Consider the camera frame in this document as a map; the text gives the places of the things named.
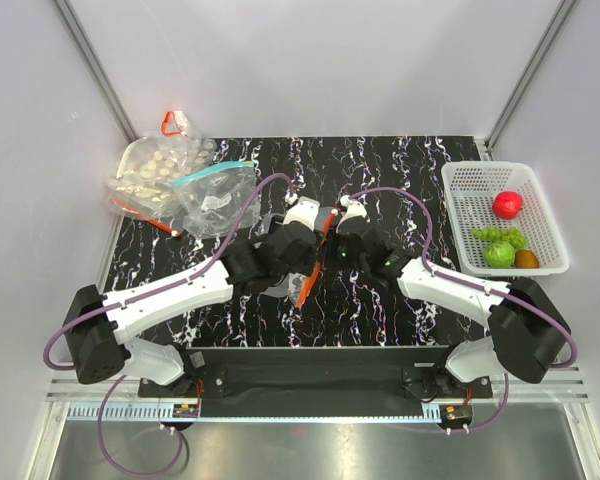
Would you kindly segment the clear bag orange zipper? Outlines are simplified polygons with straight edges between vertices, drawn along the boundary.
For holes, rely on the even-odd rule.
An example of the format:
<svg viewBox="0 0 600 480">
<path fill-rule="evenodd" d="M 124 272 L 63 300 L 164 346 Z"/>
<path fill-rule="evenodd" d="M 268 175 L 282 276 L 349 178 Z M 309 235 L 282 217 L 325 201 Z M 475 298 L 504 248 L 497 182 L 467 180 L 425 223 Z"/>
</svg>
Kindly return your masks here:
<svg viewBox="0 0 600 480">
<path fill-rule="evenodd" d="M 307 257 L 301 265 L 299 273 L 289 273 L 282 280 L 276 280 L 272 287 L 264 291 L 265 296 L 272 298 L 286 297 L 296 308 L 300 309 L 308 299 L 311 290 L 321 275 L 326 255 L 327 236 L 336 225 L 339 215 L 335 207 L 320 207 L 316 217 L 317 250 Z"/>
</svg>

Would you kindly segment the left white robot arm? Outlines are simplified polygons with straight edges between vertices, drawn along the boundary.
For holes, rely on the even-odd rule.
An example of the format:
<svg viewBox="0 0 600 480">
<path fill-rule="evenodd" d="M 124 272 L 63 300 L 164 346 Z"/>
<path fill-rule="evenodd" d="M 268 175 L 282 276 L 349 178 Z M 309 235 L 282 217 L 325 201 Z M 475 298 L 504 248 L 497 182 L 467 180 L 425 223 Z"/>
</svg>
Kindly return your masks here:
<svg viewBox="0 0 600 480">
<path fill-rule="evenodd" d="M 196 382 L 188 355 L 141 334 L 187 311 L 263 293 L 291 273 L 308 273 L 318 244 L 312 228 L 293 221 L 253 240 L 233 242 L 219 259 L 136 289 L 106 295 L 95 286 L 80 289 L 64 322 L 78 382 L 91 385 L 127 375 L 176 396 L 188 394 Z"/>
</svg>

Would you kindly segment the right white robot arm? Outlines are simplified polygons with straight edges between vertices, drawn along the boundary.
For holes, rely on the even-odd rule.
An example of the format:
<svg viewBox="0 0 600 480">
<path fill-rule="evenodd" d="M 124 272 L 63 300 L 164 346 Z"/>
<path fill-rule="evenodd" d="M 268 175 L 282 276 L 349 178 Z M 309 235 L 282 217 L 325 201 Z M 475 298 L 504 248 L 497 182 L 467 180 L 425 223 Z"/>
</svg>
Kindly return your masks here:
<svg viewBox="0 0 600 480">
<path fill-rule="evenodd" d="M 511 374 L 540 383 L 552 368 L 572 365 L 571 329 L 539 284 L 479 280 L 388 246 L 377 230 L 349 221 L 331 232 L 334 258 L 363 282 L 393 295 L 438 305 L 480 325 L 485 337 L 452 344 L 427 368 L 408 366 L 403 385 L 431 401 L 462 395 L 471 383 Z"/>
</svg>

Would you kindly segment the clear bag teal zipper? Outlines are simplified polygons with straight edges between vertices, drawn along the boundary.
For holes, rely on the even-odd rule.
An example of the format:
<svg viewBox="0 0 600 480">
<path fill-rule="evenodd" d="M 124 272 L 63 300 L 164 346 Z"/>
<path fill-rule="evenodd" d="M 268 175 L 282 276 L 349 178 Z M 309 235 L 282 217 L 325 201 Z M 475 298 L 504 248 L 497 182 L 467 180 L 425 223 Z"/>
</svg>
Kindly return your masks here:
<svg viewBox="0 0 600 480">
<path fill-rule="evenodd" d="M 225 237 L 257 185 L 251 162 L 227 161 L 172 184 L 186 215 L 184 229 L 198 239 Z"/>
</svg>

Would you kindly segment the bag of round biscuits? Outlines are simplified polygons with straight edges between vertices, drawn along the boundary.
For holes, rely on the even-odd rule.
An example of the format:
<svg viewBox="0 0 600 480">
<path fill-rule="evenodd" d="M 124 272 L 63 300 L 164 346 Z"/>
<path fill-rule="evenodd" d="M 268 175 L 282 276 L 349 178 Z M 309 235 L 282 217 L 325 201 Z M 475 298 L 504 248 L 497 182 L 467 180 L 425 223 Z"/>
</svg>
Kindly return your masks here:
<svg viewBox="0 0 600 480">
<path fill-rule="evenodd" d="M 208 167 L 217 143 L 185 136 L 143 137 L 129 144 L 106 178 L 108 207 L 178 237 L 184 207 L 173 184 Z"/>
</svg>

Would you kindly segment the small bag orange zipper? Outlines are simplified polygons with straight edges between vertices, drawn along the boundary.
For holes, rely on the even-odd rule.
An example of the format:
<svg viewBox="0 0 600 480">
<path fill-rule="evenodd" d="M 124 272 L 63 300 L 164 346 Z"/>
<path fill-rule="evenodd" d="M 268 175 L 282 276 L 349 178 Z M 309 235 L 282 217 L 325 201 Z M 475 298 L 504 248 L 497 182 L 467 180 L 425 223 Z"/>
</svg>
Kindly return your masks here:
<svg viewBox="0 0 600 480">
<path fill-rule="evenodd" d="M 203 137 L 200 129 L 181 110 L 167 111 L 162 120 L 160 131 L 165 137 L 183 136 L 198 140 Z"/>
</svg>

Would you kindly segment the green round fruit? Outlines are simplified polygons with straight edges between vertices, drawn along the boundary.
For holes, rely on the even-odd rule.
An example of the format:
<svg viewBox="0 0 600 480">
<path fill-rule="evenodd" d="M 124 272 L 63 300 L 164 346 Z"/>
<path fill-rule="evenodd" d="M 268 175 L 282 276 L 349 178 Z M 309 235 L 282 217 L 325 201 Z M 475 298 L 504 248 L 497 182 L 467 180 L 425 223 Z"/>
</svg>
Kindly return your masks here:
<svg viewBox="0 0 600 480">
<path fill-rule="evenodd" d="M 486 264 L 491 268 L 511 268 L 515 263 L 516 250 L 507 241 L 489 243 L 483 251 Z"/>
</svg>

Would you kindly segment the white plastic basket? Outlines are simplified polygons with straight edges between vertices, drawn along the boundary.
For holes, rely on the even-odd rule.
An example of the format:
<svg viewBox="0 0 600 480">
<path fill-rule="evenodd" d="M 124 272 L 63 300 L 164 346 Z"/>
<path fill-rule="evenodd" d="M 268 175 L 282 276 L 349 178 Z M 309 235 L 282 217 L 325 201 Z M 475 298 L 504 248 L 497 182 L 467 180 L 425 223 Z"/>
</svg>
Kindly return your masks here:
<svg viewBox="0 0 600 480">
<path fill-rule="evenodd" d="M 462 161 L 441 170 L 462 272 L 482 277 L 547 276 L 570 266 L 534 171 L 501 161 Z"/>
</svg>

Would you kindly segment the green leafy vegetable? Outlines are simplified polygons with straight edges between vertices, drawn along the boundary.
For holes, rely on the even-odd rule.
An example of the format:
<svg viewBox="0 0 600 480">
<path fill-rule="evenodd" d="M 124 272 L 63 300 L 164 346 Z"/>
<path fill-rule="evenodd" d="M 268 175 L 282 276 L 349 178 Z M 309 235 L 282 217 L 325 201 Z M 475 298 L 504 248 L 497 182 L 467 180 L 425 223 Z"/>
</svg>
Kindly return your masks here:
<svg viewBox="0 0 600 480">
<path fill-rule="evenodd" d="M 516 227 L 473 229 L 472 234 L 485 242 L 508 242 L 515 250 L 524 249 L 527 245 L 526 237 Z"/>
</svg>

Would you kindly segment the brown kiwi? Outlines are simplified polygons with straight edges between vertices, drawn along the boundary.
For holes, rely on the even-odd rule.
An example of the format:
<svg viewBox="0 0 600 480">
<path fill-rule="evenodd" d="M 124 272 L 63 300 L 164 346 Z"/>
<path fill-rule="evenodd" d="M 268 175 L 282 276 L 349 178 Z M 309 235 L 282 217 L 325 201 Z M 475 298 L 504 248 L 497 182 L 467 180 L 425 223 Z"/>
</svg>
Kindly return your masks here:
<svg viewBox="0 0 600 480">
<path fill-rule="evenodd" d="M 540 263 L 532 251 L 520 249 L 515 254 L 514 266 L 517 269 L 537 269 Z"/>
</svg>

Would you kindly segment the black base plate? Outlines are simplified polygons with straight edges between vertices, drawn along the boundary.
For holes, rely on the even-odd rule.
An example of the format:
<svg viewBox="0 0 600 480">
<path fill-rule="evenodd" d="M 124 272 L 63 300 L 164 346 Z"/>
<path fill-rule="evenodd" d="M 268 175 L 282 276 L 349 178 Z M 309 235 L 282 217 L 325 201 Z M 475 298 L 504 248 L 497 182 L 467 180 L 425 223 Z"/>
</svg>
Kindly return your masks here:
<svg viewBox="0 0 600 480">
<path fill-rule="evenodd" d="M 375 405 L 395 410 L 407 401 L 433 405 L 493 397 L 486 377 L 462 395 L 424 401 L 403 385 L 408 366 L 427 368 L 443 347 L 197 348 L 189 356 L 203 388 L 180 389 L 178 397 L 222 405 Z"/>
</svg>

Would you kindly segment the right aluminium frame post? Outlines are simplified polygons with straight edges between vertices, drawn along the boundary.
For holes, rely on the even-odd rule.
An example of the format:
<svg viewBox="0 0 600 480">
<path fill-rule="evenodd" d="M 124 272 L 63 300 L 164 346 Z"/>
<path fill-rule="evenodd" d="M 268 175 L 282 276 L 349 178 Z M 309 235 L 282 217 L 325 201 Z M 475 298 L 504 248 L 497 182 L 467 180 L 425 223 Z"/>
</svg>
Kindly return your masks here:
<svg viewBox="0 0 600 480">
<path fill-rule="evenodd" d="M 493 128 L 484 139 L 484 147 L 489 159 L 495 158 L 496 146 L 578 5 L 578 0 L 561 0 L 558 3 Z"/>
</svg>

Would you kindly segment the aluminium frame post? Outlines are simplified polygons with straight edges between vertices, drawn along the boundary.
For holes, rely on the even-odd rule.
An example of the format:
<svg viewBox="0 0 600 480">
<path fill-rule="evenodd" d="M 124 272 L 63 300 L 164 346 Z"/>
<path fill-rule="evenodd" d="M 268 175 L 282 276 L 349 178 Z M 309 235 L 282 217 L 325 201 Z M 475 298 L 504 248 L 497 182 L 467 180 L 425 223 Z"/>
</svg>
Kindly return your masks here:
<svg viewBox="0 0 600 480">
<path fill-rule="evenodd" d="M 493 128 L 484 139 L 484 147 L 489 159 L 495 158 L 496 146 L 578 5 L 578 0 L 561 0 L 558 3 Z"/>
<path fill-rule="evenodd" d="M 129 143 L 137 140 L 139 135 L 98 58 L 97 52 L 72 3 L 67 0 L 51 0 L 50 3 L 124 138 Z"/>
</svg>

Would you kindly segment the front aluminium rail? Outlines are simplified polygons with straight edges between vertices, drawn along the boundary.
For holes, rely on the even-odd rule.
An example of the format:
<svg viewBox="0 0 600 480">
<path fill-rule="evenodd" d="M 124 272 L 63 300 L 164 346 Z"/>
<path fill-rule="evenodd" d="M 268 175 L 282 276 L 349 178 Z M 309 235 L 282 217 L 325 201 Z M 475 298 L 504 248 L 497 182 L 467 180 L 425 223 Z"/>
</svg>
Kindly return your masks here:
<svg viewBox="0 0 600 480">
<path fill-rule="evenodd" d="M 94 385 L 81 385 L 72 372 L 56 372 L 44 397 L 53 401 L 100 401 L 117 377 Z M 139 391 L 148 382 L 139 377 L 128 377 L 114 390 L 114 401 L 141 401 Z M 577 366 L 550 370 L 540 384 L 525 383 L 509 376 L 509 401 L 512 403 L 587 403 L 588 390 Z"/>
</svg>

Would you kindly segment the left aluminium frame post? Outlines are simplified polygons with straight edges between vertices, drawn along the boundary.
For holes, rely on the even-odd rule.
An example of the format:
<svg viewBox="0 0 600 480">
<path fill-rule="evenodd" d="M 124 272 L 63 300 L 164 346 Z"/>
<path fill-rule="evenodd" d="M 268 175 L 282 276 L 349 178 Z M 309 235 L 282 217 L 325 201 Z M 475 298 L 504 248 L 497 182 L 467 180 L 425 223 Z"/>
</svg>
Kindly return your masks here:
<svg viewBox="0 0 600 480">
<path fill-rule="evenodd" d="M 97 52 L 72 3 L 67 0 L 51 0 L 50 3 L 124 138 L 129 143 L 137 140 L 139 135 L 98 58 Z"/>
</svg>

